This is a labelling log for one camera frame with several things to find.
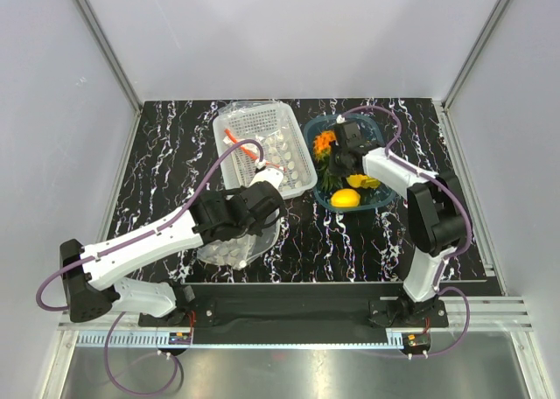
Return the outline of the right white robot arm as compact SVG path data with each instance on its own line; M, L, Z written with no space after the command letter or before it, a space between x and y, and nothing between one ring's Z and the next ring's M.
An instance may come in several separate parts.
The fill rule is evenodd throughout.
M469 249L473 229L457 176L436 174L401 159L387 147L367 140L355 120L338 117L333 127L329 169L347 177L377 179L407 202L408 230L415 246L403 282L407 298L397 304L398 318L408 326L426 319L425 301L438 294L449 259Z

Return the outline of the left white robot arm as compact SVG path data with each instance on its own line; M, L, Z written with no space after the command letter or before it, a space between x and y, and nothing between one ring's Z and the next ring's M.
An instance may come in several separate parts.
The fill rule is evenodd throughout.
M278 186L259 181L204 191L162 219L112 240L87 246L65 241L59 259L69 318L85 323L108 312L133 312L180 325L189 313L183 295L170 283L136 281L128 275L179 251L262 235L284 213Z

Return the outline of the clear dotted zip bag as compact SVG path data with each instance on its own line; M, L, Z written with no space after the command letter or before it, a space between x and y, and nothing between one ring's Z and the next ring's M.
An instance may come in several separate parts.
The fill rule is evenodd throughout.
M275 245L279 232L280 220L277 220L273 226L265 228L261 235L246 234L229 241L213 241L198 248L196 259L206 264L243 270Z

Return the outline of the orange toy pineapple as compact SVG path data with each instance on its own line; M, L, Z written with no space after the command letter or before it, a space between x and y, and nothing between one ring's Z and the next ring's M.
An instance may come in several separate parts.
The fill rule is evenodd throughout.
M312 146L314 164L318 174L319 187L325 193L342 188L342 179L335 176L329 169L332 154L331 143L336 141L336 136L332 130L325 130L315 136Z

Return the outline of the yellow toy lemon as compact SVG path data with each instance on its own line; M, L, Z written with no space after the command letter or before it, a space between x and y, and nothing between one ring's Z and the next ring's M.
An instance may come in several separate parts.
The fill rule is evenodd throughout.
M361 196L353 188L339 189L330 198L330 205L336 208L354 208L360 204Z

